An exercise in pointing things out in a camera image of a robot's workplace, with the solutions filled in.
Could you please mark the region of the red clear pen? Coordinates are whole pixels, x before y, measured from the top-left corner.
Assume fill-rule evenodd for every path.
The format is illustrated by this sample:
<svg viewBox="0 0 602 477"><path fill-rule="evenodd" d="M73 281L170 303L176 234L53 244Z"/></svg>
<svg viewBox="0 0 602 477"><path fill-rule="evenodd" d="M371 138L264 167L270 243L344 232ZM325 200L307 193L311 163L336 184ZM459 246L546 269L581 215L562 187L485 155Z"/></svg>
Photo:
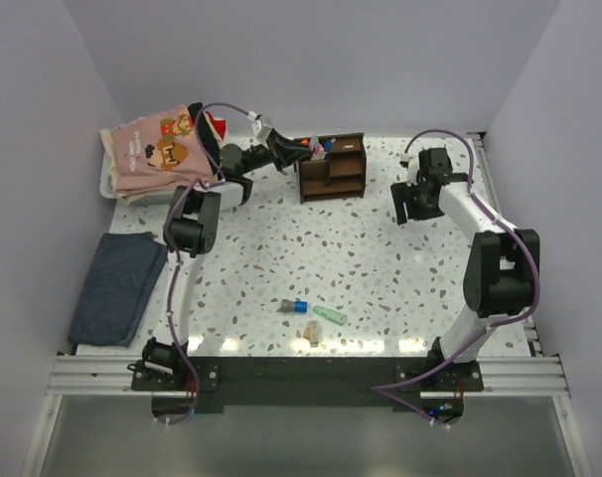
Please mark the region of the red clear pen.
<svg viewBox="0 0 602 477"><path fill-rule="evenodd" d="M311 155L310 155L310 159L313 160L316 157L316 154L318 152L319 146L321 145L319 139L317 136L311 136L309 139L309 143L308 146L310 148L311 151Z"/></svg>

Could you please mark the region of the pink capped pen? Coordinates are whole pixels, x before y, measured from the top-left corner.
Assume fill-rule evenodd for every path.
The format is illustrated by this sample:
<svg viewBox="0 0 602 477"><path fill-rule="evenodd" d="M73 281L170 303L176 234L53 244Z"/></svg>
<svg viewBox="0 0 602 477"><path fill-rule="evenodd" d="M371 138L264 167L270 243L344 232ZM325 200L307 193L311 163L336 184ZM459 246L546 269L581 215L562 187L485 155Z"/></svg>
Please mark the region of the pink capped pen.
<svg viewBox="0 0 602 477"><path fill-rule="evenodd" d="M310 157L311 161L320 160L321 152L323 150L323 146L317 136L312 136L310 138L309 145L311 146L312 155Z"/></svg>

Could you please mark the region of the brown wooden desk organizer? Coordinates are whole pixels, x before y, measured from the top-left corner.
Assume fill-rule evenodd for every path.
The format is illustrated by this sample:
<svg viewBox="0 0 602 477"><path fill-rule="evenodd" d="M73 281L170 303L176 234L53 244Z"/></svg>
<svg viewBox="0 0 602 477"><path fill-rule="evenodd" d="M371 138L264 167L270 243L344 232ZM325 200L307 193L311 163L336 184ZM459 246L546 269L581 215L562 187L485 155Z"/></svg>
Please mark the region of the brown wooden desk organizer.
<svg viewBox="0 0 602 477"><path fill-rule="evenodd" d="M299 162L295 171L300 203L362 198L367 186L367 152L362 132L318 136L322 145L336 143L328 159Z"/></svg>

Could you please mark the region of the blue capped pen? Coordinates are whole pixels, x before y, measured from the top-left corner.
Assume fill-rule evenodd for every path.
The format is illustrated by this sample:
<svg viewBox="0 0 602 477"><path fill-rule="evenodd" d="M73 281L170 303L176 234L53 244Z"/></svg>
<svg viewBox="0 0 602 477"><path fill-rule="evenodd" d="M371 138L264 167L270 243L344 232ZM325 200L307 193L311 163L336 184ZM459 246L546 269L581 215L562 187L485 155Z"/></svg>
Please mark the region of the blue capped pen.
<svg viewBox="0 0 602 477"><path fill-rule="evenodd" d="M328 142L325 143L324 145L324 158L328 159L328 155L331 152L332 148L334 147L336 143L336 139L335 138L331 138Z"/></svg>

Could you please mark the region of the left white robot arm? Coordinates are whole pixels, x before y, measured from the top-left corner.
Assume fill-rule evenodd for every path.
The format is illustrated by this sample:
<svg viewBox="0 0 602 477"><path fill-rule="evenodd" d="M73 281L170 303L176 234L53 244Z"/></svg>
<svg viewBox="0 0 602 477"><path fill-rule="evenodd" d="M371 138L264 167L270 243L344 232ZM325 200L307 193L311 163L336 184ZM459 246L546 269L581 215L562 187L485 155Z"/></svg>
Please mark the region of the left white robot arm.
<svg viewBox="0 0 602 477"><path fill-rule="evenodd" d="M163 310L136 365L136 379L177 390L194 378L188 360L189 313L204 255L217 239L220 211L248 201L252 190L248 173L270 164L283 171L310 156L307 139L289 139L271 130L261 144L242 149L230 143L220 149L214 164L226 179L222 185L208 190L178 188L163 230L169 250Z"/></svg>

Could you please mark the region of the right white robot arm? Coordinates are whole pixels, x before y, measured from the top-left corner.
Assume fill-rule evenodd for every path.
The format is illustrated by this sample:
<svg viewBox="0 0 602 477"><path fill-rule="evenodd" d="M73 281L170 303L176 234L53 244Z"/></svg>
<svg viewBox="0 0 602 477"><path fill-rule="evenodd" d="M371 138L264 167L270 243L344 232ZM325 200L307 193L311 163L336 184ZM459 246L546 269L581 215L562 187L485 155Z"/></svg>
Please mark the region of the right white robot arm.
<svg viewBox="0 0 602 477"><path fill-rule="evenodd" d="M470 242L462 280L465 304L451 327L436 338L423 370L408 386L428 382L446 391L469 374L481 348L496 329L522 321L538 304L540 239L500 216L471 190L466 173L453 171L444 148L404 154L407 179L390 187L396 219L427 221L450 218Z"/></svg>

